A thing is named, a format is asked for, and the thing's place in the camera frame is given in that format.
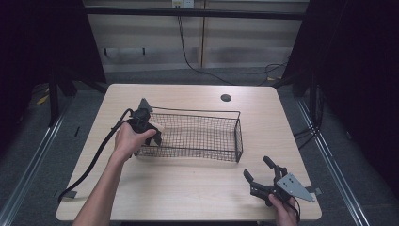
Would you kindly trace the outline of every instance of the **robotic hand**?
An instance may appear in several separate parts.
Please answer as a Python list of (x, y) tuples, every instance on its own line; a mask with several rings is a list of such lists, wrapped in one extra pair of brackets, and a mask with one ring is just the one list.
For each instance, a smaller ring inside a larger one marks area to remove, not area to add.
[(274, 169), (275, 178), (272, 186), (264, 186), (254, 182), (253, 177), (244, 169), (244, 176), (250, 184), (250, 194), (265, 201), (267, 206), (272, 206), (268, 195), (274, 194), (281, 202), (288, 202), (288, 200), (295, 196), (300, 199), (314, 202), (314, 198), (303, 187), (302, 184), (294, 177), (292, 173), (287, 173), (286, 168), (276, 165), (268, 156), (263, 158), (263, 161), (270, 169)]

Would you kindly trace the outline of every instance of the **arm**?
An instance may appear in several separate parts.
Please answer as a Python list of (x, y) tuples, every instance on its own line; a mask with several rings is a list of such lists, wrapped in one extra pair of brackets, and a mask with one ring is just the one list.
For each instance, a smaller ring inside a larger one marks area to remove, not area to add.
[[(273, 194), (269, 195), (269, 200), (276, 208), (276, 223), (278, 226), (296, 226), (295, 211), (277, 199)], [(288, 201), (295, 206), (294, 198)]]
[(109, 225), (123, 164), (154, 134), (155, 130), (137, 134), (128, 123), (122, 124), (115, 137), (114, 152), (73, 225)]

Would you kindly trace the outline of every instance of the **power cord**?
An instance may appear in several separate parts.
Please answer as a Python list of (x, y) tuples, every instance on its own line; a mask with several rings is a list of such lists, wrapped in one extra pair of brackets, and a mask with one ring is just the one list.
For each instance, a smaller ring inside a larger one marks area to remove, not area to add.
[(67, 189), (65, 189), (59, 196), (58, 196), (58, 203), (61, 203), (62, 198), (70, 191), (72, 191), (74, 188), (76, 188), (77, 186), (79, 186), (80, 183), (82, 183), (86, 177), (88, 177), (88, 174), (91, 172), (91, 170), (93, 170), (94, 165), (97, 163), (98, 158), (100, 157), (101, 152), (103, 151), (106, 143), (108, 143), (109, 139), (114, 136), (115, 132), (117, 132), (117, 130), (120, 128), (120, 126), (124, 123), (124, 117), (126, 116), (127, 113), (130, 112), (130, 115), (133, 115), (133, 110), (132, 109), (127, 109), (122, 116), (120, 117), (120, 119), (118, 120), (118, 122), (115, 124), (115, 126), (113, 128), (111, 128), (111, 131), (109, 132), (109, 134), (106, 136), (106, 138), (104, 139), (103, 143), (100, 145), (99, 149), (97, 150), (97, 153), (94, 155), (93, 160), (91, 160), (90, 165), (88, 166), (88, 169), (86, 169), (85, 173), (83, 173), (83, 175), (75, 182), (73, 183), (73, 185), (69, 186)]
[[(222, 82), (224, 82), (224, 83), (227, 83), (227, 84), (232, 85), (232, 86), (238, 86), (237, 84), (233, 84), (232, 82), (229, 82), (229, 81), (227, 81), (227, 80), (225, 80), (225, 79), (223, 79), (223, 78), (217, 76), (217, 75), (216, 75), (217, 73), (208, 73), (208, 72), (200, 71), (200, 70), (197, 70), (197, 69), (193, 68), (193, 67), (190, 65), (190, 63), (189, 63), (188, 60), (187, 60), (186, 53), (185, 53), (182, 17), (178, 16), (178, 22), (179, 22), (179, 32), (180, 32), (180, 39), (181, 39), (181, 42), (182, 42), (182, 49), (183, 49), (184, 60), (185, 60), (185, 63), (187, 64), (187, 66), (188, 66), (191, 70), (193, 70), (194, 72), (196, 72), (196, 73), (208, 74), (208, 75), (211, 75), (212, 77), (214, 77), (214, 78), (216, 78), (216, 79), (218, 79), (218, 80), (220, 80), (220, 81), (222, 81)], [(287, 63), (288, 63), (288, 62), (281, 63), (281, 64), (276, 64), (276, 63), (268, 64), (268, 65), (264, 68), (264, 72), (258, 72), (258, 73), (237, 73), (237, 74), (262, 74), (262, 73), (266, 73), (266, 78), (264, 79), (264, 81), (261, 82), (260, 84), (256, 85), (256, 86), (259, 87), (259, 86), (263, 85), (263, 84), (267, 81), (268, 73), (273, 72), (274, 70), (278, 69), (279, 67), (286, 66)], [(277, 67), (276, 67), (276, 68), (273, 68), (273, 69), (271, 69), (271, 70), (268, 71), (267, 68), (268, 68), (268, 67), (271, 67), (271, 66), (277, 66)]]

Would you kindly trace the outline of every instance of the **wall outlet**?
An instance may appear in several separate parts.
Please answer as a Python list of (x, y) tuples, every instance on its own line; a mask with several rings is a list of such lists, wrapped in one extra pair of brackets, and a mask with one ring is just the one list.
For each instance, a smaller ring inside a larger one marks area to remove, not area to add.
[(173, 8), (194, 8), (194, 0), (172, 0)]
[(194, 8), (194, 0), (183, 0), (183, 8)]
[(183, 8), (183, 0), (172, 0), (173, 8)]

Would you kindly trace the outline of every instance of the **black device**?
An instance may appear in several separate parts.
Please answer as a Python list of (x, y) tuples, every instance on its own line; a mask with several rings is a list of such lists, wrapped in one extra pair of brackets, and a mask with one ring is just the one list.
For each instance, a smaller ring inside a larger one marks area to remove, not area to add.
[(154, 129), (156, 134), (153, 137), (147, 138), (145, 141), (146, 145), (150, 145), (151, 139), (155, 141), (155, 143), (160, 146), (162, 139), (161, 139), (161, 132), (149, 123), (150, 119), (150, 111), (147, 108), (139, 108), (138, 110), (134, 111), (131, 115), (131, 119), (127, 120), (127, 122), (132, 126), (132, 129), (138, 133), (142, 134), (149, 129)]
[(244, 169), (244, 176), (250, 184), (250, 194), (264, 200), (267, 206), (273, 205), (268, 198), (269, 194), (274, 194), (282, 202), (287, 202), (292, 196), (278, 186), (278, 181), (288, 174), (287, 169), (276, 165), (268, 156), (265, 156), (263, 161), (270, 169), (274, 169), (275, 178), (273, 179), (273, 185), (264, 186), (254, 182), (249, 171)]
[(315, 202), (314, 197), (311, 196), (309, 191), (294, 177), (292, 173), (288, 173), (286, 168), (276, 165), (268, 156), (263, 158), (264, 163), (274, 170), (275, 178), (273, 179), (272, 186), (264, 186), (254, 182), (252, 175), (247, 169), (244, 169), (244, 177), (250, 185), (250, 194), (258, 197), (266, 203), (267, 206), (272, 206), (269, 200), (269, 194), (274, 194), (282, 203), (289, 206), (295, 211), (296, 221), (300, 221), (300, 206), (296, 202), (298, 209), (291, 205), (288, 201), (291, 197), (298, 197), (308, 202)]

